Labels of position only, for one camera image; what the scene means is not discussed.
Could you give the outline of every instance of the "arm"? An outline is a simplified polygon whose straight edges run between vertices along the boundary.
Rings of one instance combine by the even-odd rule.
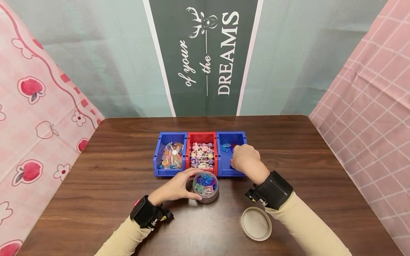
[[[150,229],[142,229],[128,216],[120,227],[114,231],[110,238],[102,245],[95,256],[129,256],[135,248],[145,239]]]
[[[152,192],[148,196],[148,201],[152,205],[158,206],[165,201],[173,201],[181,198],[202,200],[199,195],[188,192],[185,187],[188,178],[201,171],[201,169],[190,168],[178,173],[167,183]],[[142,229],[138,223],[128,216],[102,245],[95,256],[130,256],[135,252],[137,245],[139,245],[151,231],[151,229]]]
[[[278,211],[270,208],[265,210],[289,230],[307,255],[351,256],[336,234],[295,192]]]
[[[236,146],[232,166],[248,176],[256,185],[261,185],[270,171],[260,161],[259,152],[252,146]],[[279,208],[265,208],[279,220],[295,238],[307,255],[351,256],[336,234],[297,195],[292,193]]]

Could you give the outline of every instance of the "purple swirl lollipop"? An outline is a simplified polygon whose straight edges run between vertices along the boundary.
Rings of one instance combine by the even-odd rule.
[[[198,164],[198,159],[196,157],[191,157],[191,164],[192,165]]]

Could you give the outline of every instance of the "plastic storage bin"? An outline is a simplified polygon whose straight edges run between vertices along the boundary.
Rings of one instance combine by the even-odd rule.
[[[173,177],[177,173],[185,170],[185,152],[187,148],[187,132],[161,132],[158,137],[157,148],[155,149],[155,155],[153,159],[154,175],[156,177]],[[165,145],[168,143],[181,143],[182,148],[182,166],[180,169],[160,169],[159,166],[162,162],[162,156],[164,155]]]
[[[231,148],[227,152],[221,150],[223,145],[243,145],[246,144],[246,135],[243,131],[217,131],[216,140],[218,145],[218,177],[238,177],[245,176],[240,171],[235,170],[230,165],[233,156]]]
[[[203,169],[208,172],[212,172],[215,176],[218,176],[218,147],[216,142],[216,132],[209,131],[209,132],[188,132],[188,140],[187,140],[187,151],[185,154],[185,167],[190,168],[191,162],[191,149],[193,143],[212,143],[214,144],[214,169]]]

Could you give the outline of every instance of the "clear plastic jar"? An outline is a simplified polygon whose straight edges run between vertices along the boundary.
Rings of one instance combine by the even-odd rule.
[[[219,195],[219,182],[212,172],[203,171],[194,177],[192,189],[194,193],[202,197],[202,200],[198,202],[209,204],[215,201]]]

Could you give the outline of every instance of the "person's left hand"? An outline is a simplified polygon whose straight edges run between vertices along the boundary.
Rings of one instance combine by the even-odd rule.
[[[193,200],[202,200],[198,194],[187,191],[186,183],[192,176],[202,172],[201,169],[189,168],[183,172],[177,173],[167,183],[157,188],[149,196],[148,200],[154,205],[158,206],[165,201],[173,201],[181,198],[189,198]]]

